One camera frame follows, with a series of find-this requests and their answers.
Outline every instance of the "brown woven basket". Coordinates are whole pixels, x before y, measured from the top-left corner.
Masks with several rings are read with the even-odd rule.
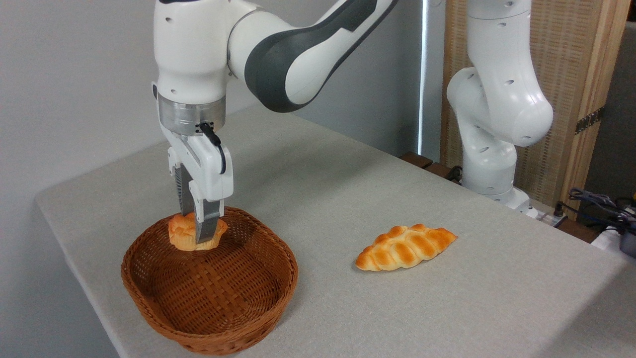
[[[298,266],[289,247],[241,209],[225,208],[228,230],[213,250],[185,252],[168,221],[130,246],[121,278],[148,324],[192,352],[226,355],[271,332],[291,299]]]

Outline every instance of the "table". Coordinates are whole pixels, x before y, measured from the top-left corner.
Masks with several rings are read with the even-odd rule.
[[[261,106],[228,116],[228,206],[291,248],[300,276],[276,329],[237,357],[633,357],[636,269],[391,155]],[[178,211],[161,143],[36,201],[122,357],[200,357],[154,332],[124,289],[128,246]],[[459,238],[411,269],[353,262],[395,225]]]

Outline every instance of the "basket rim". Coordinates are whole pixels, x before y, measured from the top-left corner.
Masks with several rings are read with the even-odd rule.
[[[131,265],[130,258],[138,251],[142,243],[142,241],[135,239],[135,241],[131,244],[131,246],[126,251],[126,254],[124,255],[123,262],[121,264],[121,278],[123,279],[124,286],[127,289],[128,293],[131,295],[134,294],[135,297],[133,301],[135,302],[135,305],[137,305],[138,309],[142,311],[140,312],[142,313],[142,316],[146,320],[151,319],[152,323],[158,326],[153,328],[155,329],[161,328],[163,330],[162,334],[164,336],[176,336],[176,337],[184,337],[184,338],[216,338],[216,337],[227,338],[232,336],[236,336],[238,338],[241,336],[245,336],[246,331],[260,331],[262,330],[265,323],[270,322],[272,320],[277,322],[281,316],[281,313],[277,312],[278,309],[280,309],[281,307],[283,308],[286,307],[289,301],[291,300],[291,298],[294,296],[295,288],[298,283],[298,264],[296,263],[296,257],[292,253],[289,246],[287,246],[287,244],[282,239],[280,239],[276,234],[274,234],[271,229],[269,229],[266,225],[260,222],[260,220],[253,217],[246,211],[241,210],[239,208],[232,208],[230,206],[226,206],[225,210],[238,213],[244,216],[246,219],[250,220],[253,224],[258,226],[261,230],[264,230],[267,232],[268,236],[271,237],[271,239],[274,240],[276,245],[279,248],[281,248],[283,252],[286,254],[287,256],[286,263],[289,264],[289,269],[291,271],[291,279],[288,282],[288,284],[282,288],[283,295],[281,295],[278,301],[270,309],[268,309],[267,311],[265,311],[258,317],[248,320],[237,327],[227,329],[223,332],[210,333],[210,334],[195,334],[195,333],[180,331],[178,329],[174,329],[173,327],[168,326],[162,320],[158,319],[157,314],[153,313],[153,310],[149,307],[149,304],[147,303],[146,298],[141,293],[139,288],[137,288],[136,284],[133,281],[132,274],[131,274],[132,270],[130,267]],[[172,215],[169,215],[168,217],[158,220],[153,225],[151,225],[146,230],[144,230],[144,232],[140,236],[144,235],[153,226],[161,223],[162,221],[169,220],[174,215],[176,214],[172,214]]]

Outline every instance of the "toy bread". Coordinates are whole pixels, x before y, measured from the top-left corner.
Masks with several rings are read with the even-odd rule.
[[[186,216],[175,214],[168,222],[168,236],[170,243],[182,251],[210,250],[219,246],[221,235],[228,229],[228,224],[219,219],[216,224],[216,231],[211,240],[204,243],[196,243],[197,227],[195,225],[195,214],[189,213]]]
[[[358,255],[356,266],[365,271],[412,268],[446,250],[455,239],[457,236],[443,227],[430,229],[422,224],[394,226]]]

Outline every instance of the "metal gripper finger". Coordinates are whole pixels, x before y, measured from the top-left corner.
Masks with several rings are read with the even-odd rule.
[[[174,171],[174,180],[177,183],[177,194],[179,195],[179,206],[181,207],[181,215],[195,211],[195,200],[190,192],[188,185],[192,180],[192,176],[183,164]]]
[[[203,222],[197,220],[197,243],[209,241],[216,232],[216,224],[221,216],[222,201],[203,200]]]

